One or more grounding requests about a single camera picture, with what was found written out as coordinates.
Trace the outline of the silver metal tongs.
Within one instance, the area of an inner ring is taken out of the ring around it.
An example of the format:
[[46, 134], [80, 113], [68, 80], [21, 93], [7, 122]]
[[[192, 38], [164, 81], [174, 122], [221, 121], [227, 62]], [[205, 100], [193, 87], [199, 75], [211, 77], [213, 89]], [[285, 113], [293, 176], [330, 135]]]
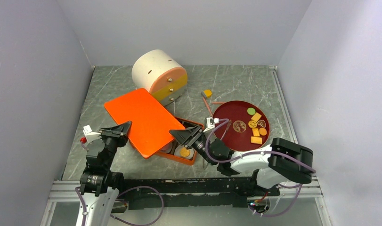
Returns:
[[[205, 129], [203, 132], [204, 132], [204, 134], [206, 136], [207, 142], [211, 144], [217, 138], [222, 140], [225, 137], [227, 131], [229, 130], [229, 127], [231, 126], [231, 123], [232, 123], [232, 121], [230, 119], [220, 119], [219, 123], [216, 124], [215, 128], [213, 128], [213, 129]], [[215, 132], [217, 130], [219, 130], [220, 128], [224, 128], [223, 133], [222, 133], [222, 135], [216, 136]]]

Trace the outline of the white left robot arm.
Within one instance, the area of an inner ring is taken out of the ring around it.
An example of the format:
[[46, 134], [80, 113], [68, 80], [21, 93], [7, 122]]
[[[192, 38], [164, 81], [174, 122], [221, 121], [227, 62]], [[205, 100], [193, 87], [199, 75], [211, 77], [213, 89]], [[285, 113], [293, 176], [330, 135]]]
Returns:
[[111, 166], [118, 148], [128, 142], [132, 121], [92, 131], [83, 128], [86, 142], [81, 145], [87, 151], [86, 167], [75, 192], [80, 199], [78, 226], [105, 226], [110, 218], [116, 198], [125, 194], [126, 185], [122, 173], [112, 172]]

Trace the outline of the orange tin lid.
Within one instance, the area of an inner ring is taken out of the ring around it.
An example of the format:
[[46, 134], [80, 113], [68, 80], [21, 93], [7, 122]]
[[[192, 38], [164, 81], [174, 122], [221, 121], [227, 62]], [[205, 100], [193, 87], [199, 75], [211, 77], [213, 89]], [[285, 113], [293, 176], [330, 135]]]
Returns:
[[118, 125], [132, 122], [128, 139], [140, 155], [148, 159], [174, 141], [170, 130], [185, 127], [146, 89], [139, 88], [104, 103]]

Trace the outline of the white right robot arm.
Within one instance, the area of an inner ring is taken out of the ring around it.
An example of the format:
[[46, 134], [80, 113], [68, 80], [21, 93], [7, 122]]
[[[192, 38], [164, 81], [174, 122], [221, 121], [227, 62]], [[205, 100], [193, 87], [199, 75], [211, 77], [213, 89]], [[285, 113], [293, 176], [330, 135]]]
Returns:
[[215, 165], [224, 176], [253, 172], [250, 190], [255, 195], [262, 195], [286, 181], [309, 184], [316, 173], [313, 151], [280, 137], [274, 138], [268, 146], [240, 152], [230, 150], [219, 138], [210, 142], [210, 136], [199, 126], [172, 129], [169, 133], [180, 145], [194, 149], [209, 165]]

